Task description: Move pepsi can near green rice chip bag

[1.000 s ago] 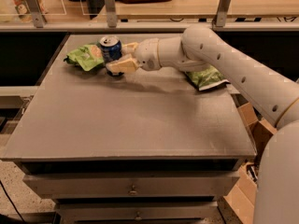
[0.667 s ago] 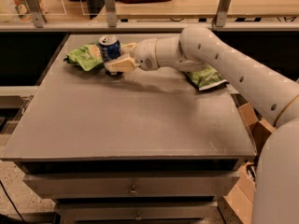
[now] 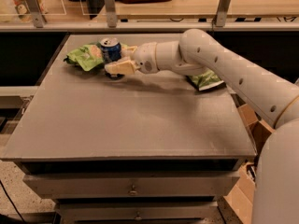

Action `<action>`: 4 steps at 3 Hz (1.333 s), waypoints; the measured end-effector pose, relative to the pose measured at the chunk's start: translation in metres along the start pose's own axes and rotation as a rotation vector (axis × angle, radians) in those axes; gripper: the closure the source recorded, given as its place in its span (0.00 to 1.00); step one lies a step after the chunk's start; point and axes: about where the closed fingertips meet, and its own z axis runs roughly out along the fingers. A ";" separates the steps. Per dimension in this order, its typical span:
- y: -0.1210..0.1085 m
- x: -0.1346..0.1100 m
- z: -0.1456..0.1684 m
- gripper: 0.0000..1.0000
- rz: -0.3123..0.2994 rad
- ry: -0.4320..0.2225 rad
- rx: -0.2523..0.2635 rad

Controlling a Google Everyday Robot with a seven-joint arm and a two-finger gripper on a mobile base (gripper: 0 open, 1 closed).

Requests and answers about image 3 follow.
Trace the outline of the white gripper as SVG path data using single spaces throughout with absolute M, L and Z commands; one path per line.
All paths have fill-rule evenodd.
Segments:
M 138 69 L 144 74 L 155 74 L 159 71 L 156 47 L 156 42 L 145 43 L 138 47 L 122 47 L 122 59 L 106 64 L 105 70 L 111 75 L 133 75 Z

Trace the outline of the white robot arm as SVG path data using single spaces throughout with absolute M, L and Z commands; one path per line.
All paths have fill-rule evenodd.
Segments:
M 260 154 L 251 224 L 299 224 L 299 88 L 223 47 L 211 35 L 190 29 L 178 41 L 130 47 L 105 65 L 110 74 L 169 70 L 198 75 L 216 73 L 274 131 Z

